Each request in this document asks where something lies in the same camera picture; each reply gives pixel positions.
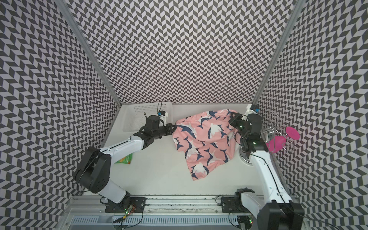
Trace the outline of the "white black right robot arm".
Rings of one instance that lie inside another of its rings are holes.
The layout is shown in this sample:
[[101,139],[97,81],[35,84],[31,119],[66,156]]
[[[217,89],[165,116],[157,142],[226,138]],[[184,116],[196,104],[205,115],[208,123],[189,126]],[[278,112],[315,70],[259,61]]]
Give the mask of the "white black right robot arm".
[[241,205],[253,215],[258,229],[300,230],[304,210],[292,200],[278,177],[271,161],[271,145],[262,137],[262,120],[258,114],[231,113],[230,125],[239,132],[241,151],[259,174],[264,198],[247,188],[239,189],[237,195]]

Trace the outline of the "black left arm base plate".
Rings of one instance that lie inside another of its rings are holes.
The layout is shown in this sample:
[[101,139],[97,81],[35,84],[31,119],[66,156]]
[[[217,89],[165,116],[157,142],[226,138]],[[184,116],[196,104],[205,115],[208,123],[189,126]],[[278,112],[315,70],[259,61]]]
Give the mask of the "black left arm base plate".
[[145,209],[146,200],[147,198],[143,196],[124,198],[123,201],[118,204],[108,200],[105,207],[105,213],[125,213],[130,206],[133,206],[134,213],[142,213]]

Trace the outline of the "pink shark print shorts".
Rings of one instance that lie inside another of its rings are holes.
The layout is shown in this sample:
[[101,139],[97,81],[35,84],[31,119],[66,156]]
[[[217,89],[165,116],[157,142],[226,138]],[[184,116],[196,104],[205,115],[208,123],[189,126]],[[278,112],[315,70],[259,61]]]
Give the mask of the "pink shark print shorts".
[[239,138],[230,124],[235,110],[210,110],[177,120],[172,137],[176,149],[185,156],[192,180],[207,177],[217,167],[234,158]]

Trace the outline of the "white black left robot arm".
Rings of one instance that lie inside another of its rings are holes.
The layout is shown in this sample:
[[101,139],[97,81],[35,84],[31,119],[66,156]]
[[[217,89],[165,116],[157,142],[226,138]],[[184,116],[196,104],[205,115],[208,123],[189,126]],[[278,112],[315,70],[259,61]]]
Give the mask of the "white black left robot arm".
[[170,136],[177,125],[166,123],[163,115],[151,115],[140,130],[127,140],[107,148],[89,147],[77,165],[73,174],[77,184],[108,201],[127,209],[130,193],[110,179],[111,167],[126,156],[149,147],[155,140]]

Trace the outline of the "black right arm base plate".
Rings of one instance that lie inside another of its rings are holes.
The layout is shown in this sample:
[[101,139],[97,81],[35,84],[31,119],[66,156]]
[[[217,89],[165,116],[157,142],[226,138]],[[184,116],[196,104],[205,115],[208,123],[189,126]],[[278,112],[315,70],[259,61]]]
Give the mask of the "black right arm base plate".
[[245,212],[245,209],[242,207],[241,203],[234,197],[221,197],[220,204],[223,213]]

